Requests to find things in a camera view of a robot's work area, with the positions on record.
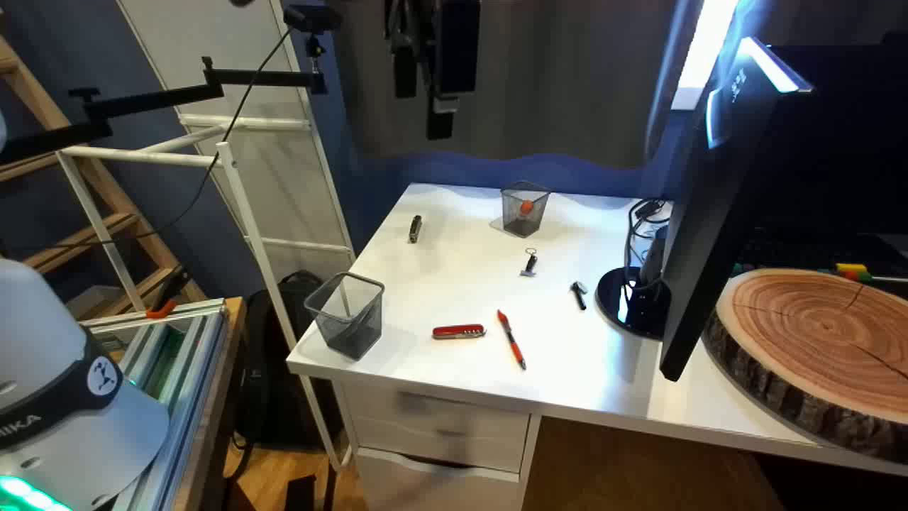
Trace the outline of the grey mesh container front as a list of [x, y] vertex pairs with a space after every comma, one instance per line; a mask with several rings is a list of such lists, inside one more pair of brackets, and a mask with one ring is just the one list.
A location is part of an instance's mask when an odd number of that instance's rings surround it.
[[353, 361], [361, 361], [383, 331], [383, 283], [367, 275], [333, 275], [304, 307], [324, 343]]

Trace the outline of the dark folding knife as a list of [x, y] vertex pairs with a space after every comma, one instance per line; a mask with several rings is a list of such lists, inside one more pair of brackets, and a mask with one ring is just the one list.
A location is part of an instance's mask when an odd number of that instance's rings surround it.
[[414, 215], [409, 225], [409, 245], [418, 245], [421, 229], [424, 229], [424, 215]]

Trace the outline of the red pocket knife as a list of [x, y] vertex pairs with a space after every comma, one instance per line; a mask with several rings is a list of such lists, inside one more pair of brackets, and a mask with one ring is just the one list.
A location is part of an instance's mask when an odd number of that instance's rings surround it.
[[482, 337], [485, 327], [482, 324], [448, 324], [448, 327], [435, 327], [431, 337], [435, 340], [473, 340]]

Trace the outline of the keyring multitool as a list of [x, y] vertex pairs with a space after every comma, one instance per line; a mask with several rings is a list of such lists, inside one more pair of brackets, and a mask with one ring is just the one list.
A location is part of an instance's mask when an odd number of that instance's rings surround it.
[[524, 266], [523, 266], [520, 275], [523, 275], [523, 277], [533, 277], [533, 275], [536, 275], [536, 262], [539, 262], [539, 258], [536, 258], [536, 250], [527, 248], [524, 255], [527, 255], [527, 258], [524, 258]]

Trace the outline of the red pen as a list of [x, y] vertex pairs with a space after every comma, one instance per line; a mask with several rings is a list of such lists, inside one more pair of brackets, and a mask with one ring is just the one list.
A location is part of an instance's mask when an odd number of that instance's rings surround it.
[[507, 316], [506, 316], [503, 310], [496, 310], [496, 320], [500, 320], [500, 327], [503, 327], [503, 331], [506, 331], [506, 340], [507, 340], [507, 346], [512, 346], [512, 354], [513, 354], [516, 365], [520, 365], [520, 370], [527, 370], [527, 365], [524, 365], [524, 354], [523, 354], [523, 348], [520, 348], [520, 343], [516, 343], [516, 337], [513, 337], [512, 320], [507, 320]]

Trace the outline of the small black marker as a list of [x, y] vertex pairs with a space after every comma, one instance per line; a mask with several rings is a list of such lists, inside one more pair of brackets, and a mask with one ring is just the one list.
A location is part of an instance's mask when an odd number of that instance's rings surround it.
[[571, 283], [571, 293], [577, 297], [577, 307], [584, 311], [588, 300], [584, 300], [584, 286], [578, 280]]

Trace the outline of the white desk drawer unit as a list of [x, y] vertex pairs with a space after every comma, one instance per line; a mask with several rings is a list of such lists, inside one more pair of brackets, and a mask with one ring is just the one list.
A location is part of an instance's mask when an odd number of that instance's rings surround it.
[[368, 511], [520, 511], [539, 421], [392, 382], [340, 382]]

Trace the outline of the grey curtain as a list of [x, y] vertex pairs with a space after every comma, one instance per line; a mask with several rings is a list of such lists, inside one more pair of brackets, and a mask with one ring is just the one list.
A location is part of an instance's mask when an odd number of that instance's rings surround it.
[[645, 165], [700, 0], [329, 0], [357, 151]]

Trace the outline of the black computer monitor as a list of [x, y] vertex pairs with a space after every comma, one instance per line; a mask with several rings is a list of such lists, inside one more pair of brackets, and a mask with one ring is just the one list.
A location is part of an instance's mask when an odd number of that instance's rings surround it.
[[736, 266], [764, 172], [754, 167], [780, 104], [812, 82], [767, 43], [744, 38], [712, 79], [673, 205], [661, 280], [669, 293], [658, 373], [679, 381]]

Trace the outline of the wooden ladder shelf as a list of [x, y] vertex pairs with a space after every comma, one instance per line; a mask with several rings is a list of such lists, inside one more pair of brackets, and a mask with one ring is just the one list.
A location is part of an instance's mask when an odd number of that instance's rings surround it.
[[0, 167], [0, 182], [25, 178], [49, 167], [63, 172], [85, 215], [85, 226], [42, 250], [32, 250], [25, 263], [51, 275], [90, 250], [100, 250], [113, 272], [110, 286], [90, 283], [73, 297], [79, 317], [148, 310], [164, 294], [168, 283], [175, 286], [180, 300], [205, 297], [205, 289], [194, 277], [182, 280], [182, 262], [151, 229], [148, 218], [100, 155], [68, 155], [59, 147], [38, 147], [28, 155], [9, 155]]

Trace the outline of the wooden log slice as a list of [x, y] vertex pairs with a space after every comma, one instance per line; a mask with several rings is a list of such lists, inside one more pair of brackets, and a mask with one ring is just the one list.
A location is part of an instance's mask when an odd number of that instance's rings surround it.
[[905, 297], [814, 270], [750, 270], [726, 280], [700, 340], [795, 428], [908, 463]]

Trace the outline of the white metal rack frame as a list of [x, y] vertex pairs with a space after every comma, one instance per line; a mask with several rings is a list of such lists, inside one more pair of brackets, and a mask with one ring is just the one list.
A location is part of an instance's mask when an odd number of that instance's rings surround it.
[[259, 113], [229, 128], [228, 117], [182, 113], [180, 123], [184, 137], [148, 147], [70, 145], [63, 155], [199, 167], [219, 194], [239, 248], [256, 263], [283, 346], [296, 348], [292, 307], [279, 280], [306, 266], [333, 275], [354, 255], [316, 117]]

